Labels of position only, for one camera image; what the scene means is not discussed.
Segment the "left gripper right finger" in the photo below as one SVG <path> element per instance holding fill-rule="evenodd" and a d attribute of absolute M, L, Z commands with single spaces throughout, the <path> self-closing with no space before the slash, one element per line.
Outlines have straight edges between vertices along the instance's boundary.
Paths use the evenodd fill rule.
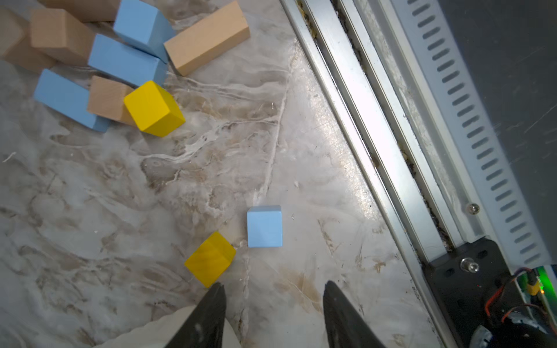
<path fill-rule="evenodd" d="M 333 281 L 325 285 L 323 314 L 329 347 L 385 348 Z"/>

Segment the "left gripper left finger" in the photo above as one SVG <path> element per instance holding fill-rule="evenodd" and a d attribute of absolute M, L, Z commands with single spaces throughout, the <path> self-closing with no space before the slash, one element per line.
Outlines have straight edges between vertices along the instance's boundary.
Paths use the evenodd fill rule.
<path fill-rule="evenodd" d="M 214 283 L 165 348 L 222 347 L 226 314 L 224 285 Z"/>

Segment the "blue cube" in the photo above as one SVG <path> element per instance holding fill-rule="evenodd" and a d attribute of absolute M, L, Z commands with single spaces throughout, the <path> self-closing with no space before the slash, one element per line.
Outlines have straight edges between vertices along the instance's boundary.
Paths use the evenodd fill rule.
<path fill-rule="evenodd" d="M 282 247 L 282 211 L 278 205 L 251 207 L 247 212 L 248 247 Z"/>

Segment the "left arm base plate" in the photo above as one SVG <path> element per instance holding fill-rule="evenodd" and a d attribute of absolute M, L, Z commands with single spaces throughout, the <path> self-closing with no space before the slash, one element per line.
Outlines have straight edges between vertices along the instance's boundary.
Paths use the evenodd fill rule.
<path fill-rule="evenodd" d="M 555 347 L 556 324 L 527 304 L 517 278 L 542 266 L 532 255 L 516 270 L 482 238 L 432 261 L 426 280 L 459 347 Z"/>

